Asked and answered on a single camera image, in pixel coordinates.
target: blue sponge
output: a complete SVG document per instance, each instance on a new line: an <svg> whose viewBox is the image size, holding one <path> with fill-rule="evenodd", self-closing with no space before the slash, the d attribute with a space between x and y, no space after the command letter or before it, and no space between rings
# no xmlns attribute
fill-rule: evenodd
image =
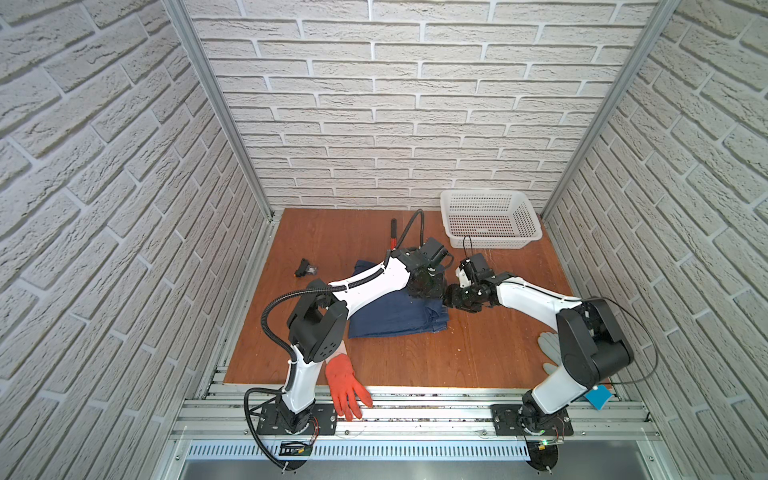
<svg viewBox="0 0 768 480"><path fill-rule="evenodd" d="M596 389L592 389L584 394L584 397L589 400L589 403L598 410L602 410L612 396L614 396L614 394L605 388L605 385L598 385Z"/></svg>

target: vent grille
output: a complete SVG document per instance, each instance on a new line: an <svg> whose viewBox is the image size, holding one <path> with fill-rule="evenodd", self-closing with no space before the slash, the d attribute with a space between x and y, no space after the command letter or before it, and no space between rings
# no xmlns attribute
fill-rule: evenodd
<svg viewBox="0 0 768 480"><path fill-rule="evenodd" d="M277 456L283 440L265 440ZM247 440L194 440L189 460L259 460L264 455ZM525 442L494 441L402 441L402 440L318 440L310 457L313 460L449 460L520 461L529 460Z"/></svg>

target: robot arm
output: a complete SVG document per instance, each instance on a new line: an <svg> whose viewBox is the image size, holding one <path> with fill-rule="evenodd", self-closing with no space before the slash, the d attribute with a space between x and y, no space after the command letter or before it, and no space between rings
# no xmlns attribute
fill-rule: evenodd
<svg viewBox="0 0 768 480"><path fill-rule="evenodd" d="M510 273L496 274L480 253L461 262L459 284L445 287L440 264L447 255L443 245L429 238L422 247L396 250L383 263L347 280L309 284L309 288L340 291L302 295L289 317L290 344L297 361L290 362L292 372L278 411L292 431L298 432L309 420L320 367L341 343L349 316L403 287L413 296L442 297L446 306L469 312L483 306L513 308L559 332L561 366L523 398L522 426L532 435L552 415L632 362L632 350L604 301L565 296ZM382 272L372 280L349 286L379 270Z"/></svg>

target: mounting plate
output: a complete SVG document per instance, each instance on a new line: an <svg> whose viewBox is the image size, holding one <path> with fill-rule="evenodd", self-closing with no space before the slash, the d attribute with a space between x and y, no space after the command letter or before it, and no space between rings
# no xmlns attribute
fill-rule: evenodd
<svg viewBox="0 0 768 480"><path fill-rule="evenodd" d="M312 406L312 416L317 419L321 436L336 434L336 409L333 408L332 403L315 403ZM261 407L256 433L259 435L291 435L283 417L277 415L277 406L273 403ZM297 435L312 435L313 433L312 424L308 423L306 428Z"/></svg>
<svg viewBox="0 0 768 480"><path fill-rule="evenodd" d="M496 429L496 435L500 437L513 436L513 435L527 435L531 438L531 434L527 433L520 426L520 415L518 410L522 407L519 403L508 405L491 405L491 414L493 415L493 426ZM542 435L552 435L569 437L574 434L573 425L571 425L571 419L568 418L568 411L562 409L560 412L554 414L554 417L544 424L545 432Z"/></svg>

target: wooden floor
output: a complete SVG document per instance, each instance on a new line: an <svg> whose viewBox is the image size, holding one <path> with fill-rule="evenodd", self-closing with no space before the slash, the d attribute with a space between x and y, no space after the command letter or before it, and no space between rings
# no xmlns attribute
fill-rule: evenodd
<svg viewBox="0 0 768 480"><path fill-rule="evenodd" d="M425 213L425 238L442 242L458 262L463 253L450 247L440 212ZM284 382L289 357L261 330L265 305L315 278L326 282L347 278L358 259L378 263L389 247L390 220L398 220L400 234L411 215L384 210L286 210L224 382ZM404 245L418 242L417 220ZM520 250L479 251L496 272L508 271L571 294L546 232L544 238ZM302 257L319 267L318 276L293 276ZM453 270L448 273L449 283L456 282ZM286 301L270 314L270 327L283 339L287 339L286 319L295 304L295 300ZM548 330L543 323L502 306L474 314L451 309L449 315L449 327L440 333L347 339L357 378L368 386L530 388L546 377L541 365L549 360L536 341L539 333ZM324 374L318 383L326 383Z"/></svg>

